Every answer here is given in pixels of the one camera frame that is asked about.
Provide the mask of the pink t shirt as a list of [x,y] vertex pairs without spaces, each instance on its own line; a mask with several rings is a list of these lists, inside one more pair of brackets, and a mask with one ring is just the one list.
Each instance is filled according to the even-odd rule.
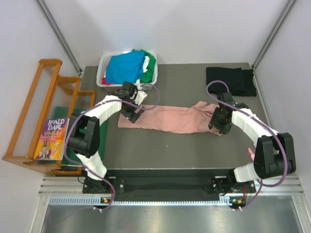
[[159,105],[152,110],[145,111],[135,123],[120,115],[118,127],[179,134],[212,133],[221,135],[218,129],[208,126],[216,107],[218,107],[216,104],[208,104],[205,101],[199,101],[190,108]]

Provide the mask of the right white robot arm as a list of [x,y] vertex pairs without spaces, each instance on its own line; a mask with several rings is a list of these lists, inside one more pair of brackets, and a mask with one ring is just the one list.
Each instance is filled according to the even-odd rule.
[[246,182],[262,182],[277,176],[281,179],[272,187],[281,185],[287,175],[296,171],[293,137],[289,133],[279,133],[264,124],[246,104],[236,103],[229,92],[218,95],[216,100],[219,106],[213,113],[209,128],[227,134],[232,125],[235,125],[256,147],[253,162],[228,172],[228,189],[238,192]]

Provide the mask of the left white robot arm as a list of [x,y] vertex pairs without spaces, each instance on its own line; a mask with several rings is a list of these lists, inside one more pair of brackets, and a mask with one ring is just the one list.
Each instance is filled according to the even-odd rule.
[[146,97],[147,94],[141,87],[124,82],[121,88],[109,92],[101,102],[89,110],[70,116],[67,148],[81,161],[86,172],[84,185],[87,188],[94,188],[102,193],[110,188],[110,180],[105,178],[107,168],[99,155],[101,125],[117,112],[131,123],[135,123],[144,112],[137,111],[137,108]]

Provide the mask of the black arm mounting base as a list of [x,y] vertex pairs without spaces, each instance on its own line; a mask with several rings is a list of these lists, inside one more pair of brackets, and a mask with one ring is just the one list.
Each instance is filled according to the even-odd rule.
[[105,178],[117,193],[132,190],[198,190],[207,194],[254,194],[253,181],[231,184],[229,169],[109,169]]

